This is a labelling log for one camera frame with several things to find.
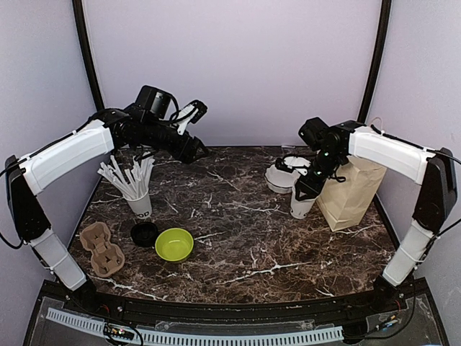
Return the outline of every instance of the marble table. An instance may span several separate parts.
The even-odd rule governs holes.
[[[163,261],[154,249],[130,238],[135,218],[120,193],[102,180],[70,246],[71,254],[101,292],[189,303],[276,303],[342,296],[372,289],[372,281],[394,248],[371,204],[362,222],[332,232],[313,206],[305,220],[290,214],[290,196],[273,193],[265,169],[277,157],[306,148],[211,148],[193,164],[167,153],[154,157],[150,182],[152,221],[163,231],[187,229],[194,237],[191,257],[181,264]],[[117,153],[124,167],[134,151]],[[79,232],[103,221],[112,242],[125,254],[125,266],[98,278]]]

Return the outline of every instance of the lime green bowl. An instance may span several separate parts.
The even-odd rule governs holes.
[[[156,240],[157,255],[168,262],[185,261],[194,248],[194,239],[185,229],[167,229]]]

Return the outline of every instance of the brown paper bag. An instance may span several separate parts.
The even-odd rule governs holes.
[[[365,159],[348,156],[349,163],[339,167],[339,183],[328,179],[317,204],[332,231],[360,223],[386,173],[386,168]]]

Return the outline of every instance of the white wall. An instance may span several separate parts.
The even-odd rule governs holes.
[[[85,1],[102,93],[111,107],[150,84],[209,112],[206,145],[302,143],[307,118],[355,119],[380,0]]]
[[[380,116],[388,133],[461,157],[461,2],[394,1],[380,78],[369,119]],[[456,167],[458,186],[461,169]],[[408,229],[419,189],[388,172],[379,196],[400,239]],[[445,226],[461,217],[455,206]],[[419,270],[426,276],[453,345],[461,340],[461,229],[433,248]]]
[[[0,1],[0,76],[1,165],[63,136],[94,112],[71,1]],[[64,242],[96,183],[95,171],[96,162],[87,164],[40,196]],[[17,244],[4,182],[0,187],[0,231]],[[43,278],[50,276],[29,247],[14,251],[0,242],[3,345],[22,345]]]

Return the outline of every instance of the black cup lid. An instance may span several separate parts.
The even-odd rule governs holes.
[[[153,247],[158,236],[158,228],[152,222],[141,222],[131,229],[131,239],[139,247]]]

